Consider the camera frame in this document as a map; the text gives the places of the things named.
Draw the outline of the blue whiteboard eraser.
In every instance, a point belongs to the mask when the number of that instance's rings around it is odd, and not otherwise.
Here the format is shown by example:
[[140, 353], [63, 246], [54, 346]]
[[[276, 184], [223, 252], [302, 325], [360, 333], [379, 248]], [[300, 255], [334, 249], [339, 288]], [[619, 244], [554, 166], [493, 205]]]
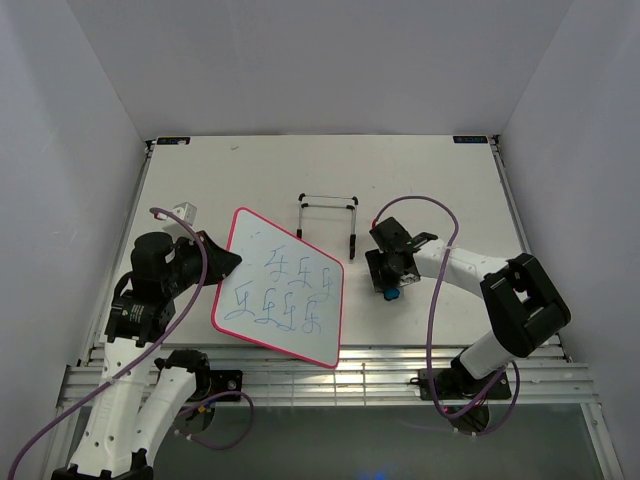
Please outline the blue whiteboard eraser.
[[400, 296], [400, 290], [396, 287], [387, 288], [383, 292], [383, 297], [385, 301], [393, 301], [398, 299]]

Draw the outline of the pink framed whiteboard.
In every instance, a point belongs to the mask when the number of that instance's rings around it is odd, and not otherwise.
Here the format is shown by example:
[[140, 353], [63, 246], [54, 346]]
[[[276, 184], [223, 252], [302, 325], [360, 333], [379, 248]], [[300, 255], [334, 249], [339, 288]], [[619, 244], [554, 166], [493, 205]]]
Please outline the pink framed whiteboard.
[[242, 261], [218, 285], [213, 327], [334, 369], [341, 344], [343, 264], [246, 207], [234, 213], [227, 249]]

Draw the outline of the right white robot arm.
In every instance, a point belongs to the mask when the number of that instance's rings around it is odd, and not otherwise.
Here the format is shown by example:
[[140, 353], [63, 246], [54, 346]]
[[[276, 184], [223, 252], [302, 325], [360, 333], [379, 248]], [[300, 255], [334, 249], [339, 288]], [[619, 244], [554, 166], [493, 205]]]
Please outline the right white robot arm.
[[476, 396], [499, 368], [528, 357], [571, 320], [568, 305], [531, 254], [504, 259], [452, 248], [430, 233], [411, 235], [393, 217], [376, 223], [370, 235], [377, 248], [365, 258], [374, 291], [385, 300], [444, 270], [445, 283], [484, 301], [491, 330], [436, 374], [440, 389]]

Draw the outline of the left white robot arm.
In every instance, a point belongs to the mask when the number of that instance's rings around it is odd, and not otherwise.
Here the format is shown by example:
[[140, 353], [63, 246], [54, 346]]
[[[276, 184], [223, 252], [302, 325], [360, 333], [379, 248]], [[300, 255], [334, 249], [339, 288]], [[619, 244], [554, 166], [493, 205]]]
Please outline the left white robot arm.
[[212, 387], [207, 356], [193, 349], [159, 355], [177, 321], [175, 300], [228, 277], [240, 255], [200, 231], [195, 239], [151, 232], [138, 237], [131, 269], [116, 284], [105, 328], [101, 390], [84, 434], [55, 479], [150, 479], [164, 435], [180, 407]]

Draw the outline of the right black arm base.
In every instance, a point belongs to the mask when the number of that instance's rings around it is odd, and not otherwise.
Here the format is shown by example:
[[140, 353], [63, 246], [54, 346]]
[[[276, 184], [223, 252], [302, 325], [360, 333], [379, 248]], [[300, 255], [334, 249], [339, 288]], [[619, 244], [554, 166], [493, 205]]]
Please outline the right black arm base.
[[462, 365], [453, 362], [448, 368], [433, 368], [433, 381], [437, 396], [441, 400], [508, 400], [512, 391], [505, 372], [484, 393], [480, 392], [489, 384], [496, 371], [482, 379], [475, 379]]

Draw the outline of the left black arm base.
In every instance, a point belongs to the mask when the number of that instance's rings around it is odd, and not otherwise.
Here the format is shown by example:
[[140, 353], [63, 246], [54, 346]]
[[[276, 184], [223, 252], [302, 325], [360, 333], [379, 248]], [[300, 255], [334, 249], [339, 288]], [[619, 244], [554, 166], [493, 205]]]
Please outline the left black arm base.
[[208, 373], [209, 391], [208, 396], [213, 396], [225, 392], [234, 392], [234, 395], [220, 397], [218, 402], [240, 402], [241, 397], [237, 392], [242, 390], [243, 371], [242, 370], [220, 370], [211, 369]]

